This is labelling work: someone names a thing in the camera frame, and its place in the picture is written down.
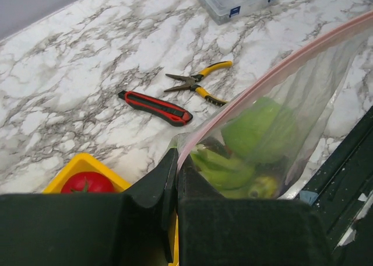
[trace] tomato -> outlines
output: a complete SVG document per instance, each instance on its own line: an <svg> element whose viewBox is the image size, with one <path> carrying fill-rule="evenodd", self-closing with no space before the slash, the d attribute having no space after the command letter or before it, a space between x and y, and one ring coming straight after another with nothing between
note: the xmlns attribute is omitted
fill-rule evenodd
<svg viewBox="0 0 373 266"><path fill-rule="evenodd" d="M111 193L115 189L106 176L94 171L84 171L69 178L61 189L61 193L74 192Z"/></svg>

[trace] yellow container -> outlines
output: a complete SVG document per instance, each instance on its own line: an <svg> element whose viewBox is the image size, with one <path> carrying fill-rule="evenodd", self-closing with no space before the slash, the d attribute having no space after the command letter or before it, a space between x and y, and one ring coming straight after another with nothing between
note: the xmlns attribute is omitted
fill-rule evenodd
<svg viewBox="0 0 373 266"><path fill-rule="evenodd" d="M51 183L44 189L43 193L60 193L64 184L71 178L74 174L80 172L97 172L103 174L108 179L111 180L114 188L118 192L123 192L131 184L119 175L110 170L107 166L102 164L96 158L88 153L80 153L74 156L73 159L57 174L57 176L52 180ZM179 265L179 236L178 236L178 221L176 221L175 229L175 249L174 249L174 262L170 263L169 266Z"/></svg>

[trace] marble countertop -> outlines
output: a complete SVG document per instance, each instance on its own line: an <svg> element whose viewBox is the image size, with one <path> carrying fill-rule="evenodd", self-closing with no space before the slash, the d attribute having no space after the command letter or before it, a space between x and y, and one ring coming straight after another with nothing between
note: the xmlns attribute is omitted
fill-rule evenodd
<svg viewBox="0 0 373 266"><path fill-rule="evenodd" d="M230 100L294 50L371 9L366 0L282 0L218 26L197 0L80 0L0 42L0 193L41 191L79 152L133 183L174 135L217 109L192 92L164 94L175 84L166 72L232 60L203 83ZM373 38L353 62L306 175L373 105L372 53ZM120 101L123 89L185 106L194 119L172 127Z"/></svg>

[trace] green banana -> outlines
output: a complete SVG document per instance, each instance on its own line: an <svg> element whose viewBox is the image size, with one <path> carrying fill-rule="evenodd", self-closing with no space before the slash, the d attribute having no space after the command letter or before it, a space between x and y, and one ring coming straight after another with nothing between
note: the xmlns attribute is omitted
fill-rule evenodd
<svg viewBox="0 0 373 266"><path fill-rule="evenodd" d="M228 199L246 199L248 198L247 185L238 189L229 189L219 191L221 195Z"/></svg>
<svg viewBox="0 0 373 266"><path fill-rule="evenodd" d="M213 152L216 152L224 158L230 157L230 154L228 153L226 147L213 136L205 138L203 141L200 142L200 145L203 145Z"/></svg>
<svg viewBox="0 0 373 266"><path fill-rule="evenodd" d="M247 190L248 198L271 199L275 196L278 187L278 182L274 177L259 176L253 179Z"/></svg>
<svg viewBox="0 0 373 266"><path fill-rule="evenodd" d="M226 159L208 149L191 153L201 175L217 190L242 187L254 175L255 167L239 159Z"/></svg>

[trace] plastic bag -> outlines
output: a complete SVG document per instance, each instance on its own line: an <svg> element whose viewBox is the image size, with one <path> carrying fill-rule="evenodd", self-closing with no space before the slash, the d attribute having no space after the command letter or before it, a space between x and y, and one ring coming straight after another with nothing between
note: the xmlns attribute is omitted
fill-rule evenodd
<svg viewBox="0 0 373 266"><path fill-rule="evenodd" d="M227 198L276 198L301 176L373 11L291 54L191 134L171 142Z"/></svg>

